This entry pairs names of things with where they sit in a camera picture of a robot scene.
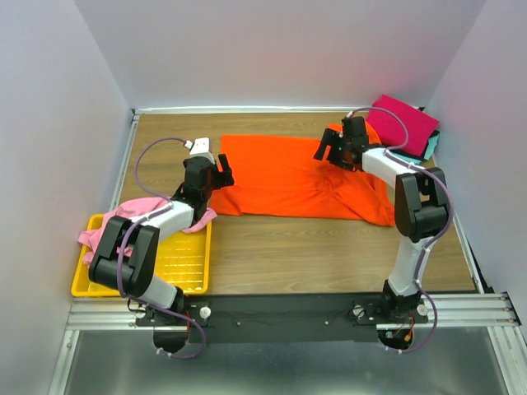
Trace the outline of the orange t shirt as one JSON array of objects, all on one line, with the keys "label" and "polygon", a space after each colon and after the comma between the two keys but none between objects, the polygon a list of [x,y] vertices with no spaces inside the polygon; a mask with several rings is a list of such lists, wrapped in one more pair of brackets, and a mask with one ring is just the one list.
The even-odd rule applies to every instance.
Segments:
[{"label": "orange t shirt", "polygon": [[212,209],[244,214],[367,221],[393,226],[387,185],[374,175],[315,160],[319,140],[303,137],[224,135],[234,184],[215,191]]}]

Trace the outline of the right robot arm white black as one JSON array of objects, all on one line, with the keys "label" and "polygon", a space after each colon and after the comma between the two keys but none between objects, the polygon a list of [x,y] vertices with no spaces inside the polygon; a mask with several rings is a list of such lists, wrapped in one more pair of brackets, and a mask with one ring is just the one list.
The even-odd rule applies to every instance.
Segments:
[{"label": "right robot arm white black", "polygon": [[454,219],[444,172],[412,164],[395,156],[390,148],[371,143],[362,117],[346,117],[339,125],[328,126],[314,158],[344,170],[374,175],[394,189],[399,249],[394,269],[375,304],[375,314],[398,322],[420,305],[427,261]]}]

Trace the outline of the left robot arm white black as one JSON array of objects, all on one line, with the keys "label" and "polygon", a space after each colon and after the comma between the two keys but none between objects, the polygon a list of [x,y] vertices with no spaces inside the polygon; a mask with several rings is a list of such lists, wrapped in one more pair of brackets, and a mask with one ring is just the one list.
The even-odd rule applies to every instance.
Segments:
[{"label": "left robot arm white black", "polygon": [[90,281],[154,307],[165,325],[181,319],[184,292],[155,274],[158,246],[164,239],[205,216],[212,192],[235,181],[227,156],[184,160],[184,181],[165,205],[135,219],[112,216],[106,223],[88,269]]}]

